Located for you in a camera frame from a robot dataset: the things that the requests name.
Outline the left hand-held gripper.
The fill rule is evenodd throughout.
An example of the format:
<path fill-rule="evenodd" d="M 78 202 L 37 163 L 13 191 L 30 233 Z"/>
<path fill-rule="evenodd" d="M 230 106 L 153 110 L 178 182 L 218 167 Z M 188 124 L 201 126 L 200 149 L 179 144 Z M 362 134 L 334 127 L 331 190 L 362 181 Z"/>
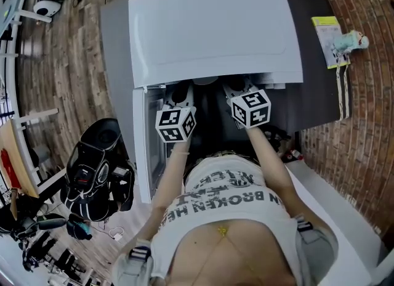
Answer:
<path fill-rule="evenodd" d="M 167 103 L 173 107 L 156 112 L 155 128 L 164 143 L 186 142 L 196 127 L 193 85 L 167 88 Z"/>

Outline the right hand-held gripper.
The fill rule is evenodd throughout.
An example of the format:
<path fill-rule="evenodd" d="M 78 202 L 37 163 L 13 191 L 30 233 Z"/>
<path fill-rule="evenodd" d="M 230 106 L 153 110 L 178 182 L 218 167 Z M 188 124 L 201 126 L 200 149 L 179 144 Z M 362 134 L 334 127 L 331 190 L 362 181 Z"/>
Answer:
<path fill-rule="evenodd" d="M 231 116 L 238 124 L 251 129 L 270 121 L 271 102 L 263 89 L 259 90 L 249 80 L 242 80 L 239 91 L 228 83 L 222 83 L 222 87 L 226 97 L 231 98 Z"/>

